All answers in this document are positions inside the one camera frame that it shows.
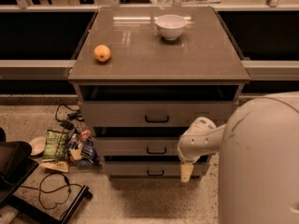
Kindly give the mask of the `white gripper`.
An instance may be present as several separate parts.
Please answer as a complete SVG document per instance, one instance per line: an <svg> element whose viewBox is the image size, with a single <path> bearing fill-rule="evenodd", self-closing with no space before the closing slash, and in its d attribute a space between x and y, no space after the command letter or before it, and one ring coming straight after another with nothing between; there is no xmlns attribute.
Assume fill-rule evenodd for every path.
<svg viewBox="0 0 299 224"><path fill-rule="evenodd" d="M178 157L182 161L180 164L180 181L188 183L190 181L193 163L196 163L202 156L203 145L200 143L178 142Z"/></svg>

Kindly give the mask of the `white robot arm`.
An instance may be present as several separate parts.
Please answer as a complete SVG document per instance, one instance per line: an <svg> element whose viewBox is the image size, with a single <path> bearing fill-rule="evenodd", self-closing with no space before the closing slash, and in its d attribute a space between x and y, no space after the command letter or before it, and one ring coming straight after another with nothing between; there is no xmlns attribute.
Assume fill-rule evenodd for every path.
<svg viewBox="0 0 299 224"><path fill-rule="evenodd" d="M299 92L240 106L227 123L196 119L179 138L180 178L219 154L219 224L299 224Z"/></svg>

